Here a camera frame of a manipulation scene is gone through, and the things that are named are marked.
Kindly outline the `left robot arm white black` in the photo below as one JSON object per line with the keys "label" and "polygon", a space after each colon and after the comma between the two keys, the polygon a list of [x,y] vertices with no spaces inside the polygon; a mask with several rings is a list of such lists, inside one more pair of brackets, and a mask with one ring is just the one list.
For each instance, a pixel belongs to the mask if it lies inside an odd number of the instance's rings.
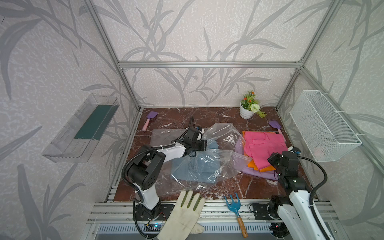
{"label": "left robot arm white black", "polygon": [[152,147],[142,146],[139,153],[126,162],[121,178],[126,185],[133,188],[139,196],[139,203],[152,211],[160,204],[155,182],[163,164],[174,159],[189,156],[191,153],[207,149],[206,140],[173,141],[169,145]]}

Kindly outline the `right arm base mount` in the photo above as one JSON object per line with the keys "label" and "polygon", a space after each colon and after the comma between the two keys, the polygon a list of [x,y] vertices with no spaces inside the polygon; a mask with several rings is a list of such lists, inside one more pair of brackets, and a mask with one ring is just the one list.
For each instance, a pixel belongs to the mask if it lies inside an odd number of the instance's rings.
{"label": "right arm base mount", "polygon": [[249,209],[254,214],[255,220],[280,220],[278,208],[282,205],[291,205],[290,199],[288,197],[272,196],[266,204],[251,203]]}

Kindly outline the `grey-blue garment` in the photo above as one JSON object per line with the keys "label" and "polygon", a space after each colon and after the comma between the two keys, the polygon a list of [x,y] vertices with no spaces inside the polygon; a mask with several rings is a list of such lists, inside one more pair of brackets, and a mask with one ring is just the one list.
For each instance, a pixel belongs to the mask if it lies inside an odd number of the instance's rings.
{"label": "grey-blue garment", "polygon": [[206,184],[216,183],[222,166],[218,149],[218,143],[212,141],[208,143],[208,148],[204,152],[174,159],[171,168],[172,179]]}

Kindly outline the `clear plastic vacuum bag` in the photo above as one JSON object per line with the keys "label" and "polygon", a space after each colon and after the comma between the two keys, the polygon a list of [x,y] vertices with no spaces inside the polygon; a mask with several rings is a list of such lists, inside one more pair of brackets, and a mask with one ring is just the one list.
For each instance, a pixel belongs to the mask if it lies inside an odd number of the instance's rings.
{"label": "clear plastic vacuum bag", "polygon": [[231,123],[216,123],[205,129],[207,149],[163,164],[155,183],[160,197],[183,190],[203,190],[239,174],[251,162],[245,156],[245,140]]}

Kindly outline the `lilac trousers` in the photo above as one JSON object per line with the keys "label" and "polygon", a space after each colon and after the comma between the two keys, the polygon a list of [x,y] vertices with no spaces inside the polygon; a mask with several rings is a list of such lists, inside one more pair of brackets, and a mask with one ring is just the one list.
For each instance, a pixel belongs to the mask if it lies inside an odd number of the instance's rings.
{"label": "lilac trousers", "polygon": [[246,164],[246,161],[250,160],[250,157],[247,157],[244,155],[244,140],[238,139],[236,145],[235,145],[235,163],[234,167],[237,170],[240,170],[244,174],[269,179],[273,181],[278,180],[278,175],[275,171],[266,171],[266,172],[259,172],[254,169],[254,167],[248,167],[248,164]]}

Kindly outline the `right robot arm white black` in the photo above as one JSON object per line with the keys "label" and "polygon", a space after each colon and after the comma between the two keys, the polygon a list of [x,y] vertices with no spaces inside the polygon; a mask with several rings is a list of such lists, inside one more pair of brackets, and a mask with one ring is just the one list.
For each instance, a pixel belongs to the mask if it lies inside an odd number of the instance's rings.
{"label": "right robot arm white black", "polygon": [[[272,153],[268,158],[277,172],[277,181],[287,194],[286,197],[271,197],[268,204],[269,216],[281,219],[295,240],[333,240],[333,235],[314,203],[315,193],[327,182],[328,175],[320,164],[300,154],[300,149],[290,147],[281,154]],[[299,176],[300,160],[316,165],[323,173],[323,180],[312,189]]]}

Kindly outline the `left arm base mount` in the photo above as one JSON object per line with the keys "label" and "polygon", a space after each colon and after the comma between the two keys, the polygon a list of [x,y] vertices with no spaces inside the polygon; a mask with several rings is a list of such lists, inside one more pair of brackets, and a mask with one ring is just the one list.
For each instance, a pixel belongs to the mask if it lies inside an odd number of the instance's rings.
{"label": "left arm base mount", "polygon": [[135,220],[137,221],[149,221],[149,220],[159,220],[166,221],[175,205],[172,204],[158,204],[153,210],[149,210],[144,207],[142,204],[135,205],[134,213]]}

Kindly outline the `pink garment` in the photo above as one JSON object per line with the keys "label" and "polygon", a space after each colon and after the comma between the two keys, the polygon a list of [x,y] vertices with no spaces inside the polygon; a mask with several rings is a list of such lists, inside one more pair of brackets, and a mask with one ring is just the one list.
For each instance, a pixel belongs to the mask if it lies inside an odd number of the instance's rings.
{"label": "pink garment", "polygon": [[245,134],[244,152],[252,158],[259,170],[270,165],[268,158],[272,153],[287,151],[284,136],[271,132],[251,132]]}

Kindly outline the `orange trousers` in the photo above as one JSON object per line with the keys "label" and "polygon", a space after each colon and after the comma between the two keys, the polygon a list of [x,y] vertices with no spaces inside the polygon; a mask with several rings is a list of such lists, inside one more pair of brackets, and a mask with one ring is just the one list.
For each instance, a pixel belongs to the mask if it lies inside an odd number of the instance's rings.
{"label": "orange trousers", "polygon": [[[246,132],[248,131],[242,131],[242,134],[243,134],[243,137],[245,138],[245,134]],[[258,172],[269,172],[269,171],[275,171],[276,169],[274,167],[272,167],[271,165],[269,165],[268,167],[266,168],[263,168],[261,170],[258,169],[258,167],[256,166],[256,164],[254,163],[254,161],[250,161],[247,165],[248,168],[251,168],[252,170],[254,171],[258,171]]]}

